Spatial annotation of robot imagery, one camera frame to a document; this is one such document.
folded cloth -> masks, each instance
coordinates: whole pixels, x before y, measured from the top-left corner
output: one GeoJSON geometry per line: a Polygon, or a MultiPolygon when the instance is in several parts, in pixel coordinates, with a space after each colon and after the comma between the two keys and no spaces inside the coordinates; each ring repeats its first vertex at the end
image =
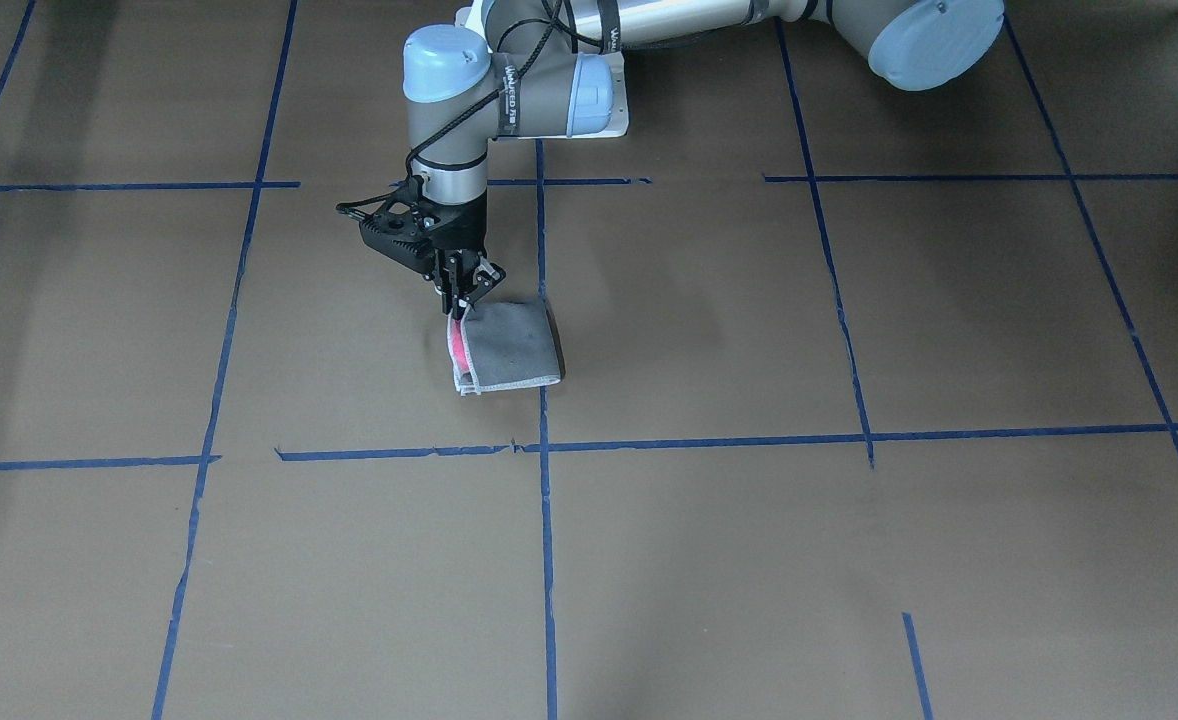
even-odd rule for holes
{"type": "Polygon", "coordinates": [[[446,350],[459,395],[551,387],[562,379],[552,325],[540,297],[479,302],[464,318],[446,318],[446,350]]]}

black velcro strap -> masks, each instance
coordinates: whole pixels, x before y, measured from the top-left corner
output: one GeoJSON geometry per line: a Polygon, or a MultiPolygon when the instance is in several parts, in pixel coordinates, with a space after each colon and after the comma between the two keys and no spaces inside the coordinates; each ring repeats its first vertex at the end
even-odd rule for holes
{"type": "Polygon", "coordinates": [[[620,4],[616,0],[598,0],[598,20],[602,20],[603,55],[620,53],[620,4]]]}
{"type": "Polygon", "coordinates": [[[496,73],[496,85],[501,88],[501,95],[496,99],[501,111],[499,136],[517,137],[519,134],[517,65],[512,64],[512,57],[508,53],[492,53],[492,73],[496,73]]]}

